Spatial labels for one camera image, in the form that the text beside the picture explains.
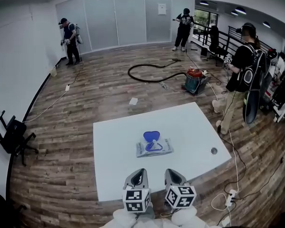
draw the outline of paper sign on wall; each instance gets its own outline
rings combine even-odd
[[[159,15],[166,15],[167,14],[167,9],[166,9],[165,3],[159,3],[158,4],[158,14]]]

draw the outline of vacuum hose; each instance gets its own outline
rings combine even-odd
[[[159,79],[159,80],[147,80],[147,79],[141,79],[141,78],[137,78],[137,77],[134,77],[132,74],[131,74],[131,70],[136,68],[136,67],[143,67],[143,66],[147,66],[147,67],[156,67],[156,68],[164,68],[164,67],[168,67],[176,62],[181,62],[180,59],[172,59],[173,62],[169,63],[168,65],[165,65],[165,66],[157,66],[157,65],[154,65],[154,64],[138,64],[138,65],[134,65],[132,66],[131,68],[129,68],[128,70],[128,75],[132,78],[132,79],[135,79],[137,81],[141,81],[141,82],[146,82],[146,83],[159,83],[159,82],[162,82],[162,81],[165,81],[165,80],[168,80],[170,78],[173,78],[177,75],[185,75],[186,76],[186,73],[184,72],[181,72],[181,73],[176,73],[176,74],[173,74],[169,77],[166,77],[166,78],[163,78],[163,79]]]

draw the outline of power outlet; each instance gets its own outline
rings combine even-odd
[[[226,201],[226,206],[230,207],[230,206],[232,206],[232,202],[231,201],[235,197],[237,191],[231,189],[228,193],[230,193],[230,194],[228,194],[228,198],[227,198],[227,201]]]

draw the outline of black office chair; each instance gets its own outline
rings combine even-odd
[[[20,205],[14,209],[11,201],[6,201],[0,195],[0,228],[20,228],[20,226],[27,227],[23,224],[19,217],[22,209],[27,209],[24,205]]]
[[[223,48],[221,48],[219,46],[219,30],[218,27],[216,26],[211,26],[211,30],[208,33],[210,35],[211,38],[211,44],[209,47],[209,51],[212,52],[214,54],[210,55],[207,58],[208,59],[215,59],[215,66],[217,66],[217,62],[219,59],[219,56],[227,56],[228,52],[226,50],[224,50],[225,46],[223,46]]]
[[[2,112],[0,116],[0,121],[2,122],[4,128],[6,129],[6,133],[4,137],[0,134],[0,144],[4,148],[4,150],[9,154],[15,154],[18,156],[21,154],[22,164],[26,166],[24,163],[24,151],[26,149],[34,150],[35,153],[38,153],[37,149],[29,147],[27,144],[32,137],[36,137],[34,133],[32,133],[27,139],[23,137],[27,127],[24,123],[15,120],[15,116],[11,118],[9,123],[6,125],[3,120],[3,115],[5,111]]]

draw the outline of black t-shirt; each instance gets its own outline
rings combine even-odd
[[[179,16],[177,16],[177,19],[180,20],[180,26],[179,26],[180,29],[190,30],[191,22],[194,23],[194,18],[189,14],[187,15],[180,14]]]
[[[249,42],[248,44],[252,45],[252,47],[256,49],[255,43]],[[236,54],[233,56],[231,64],[239,69],[245,70],[246,67],[252,65],[251,50],[249,50],[249,48],[245,46],[240,46],[237,49]],[[238,79],[238,74],[232,73],[232,76],[226,86],[227,90],[229,91],[236,90],[238,92],[244,92],[243,90],[238,88],[240,80],[237,80],[237,79]]]
[[[73,24],[70,24],[70,26],[68,25],[67,27],[63,27],[63,30],[65,32],[65,39],[70,39],[72,34],[73,34],[73,30],[75,29],[75,26]]]

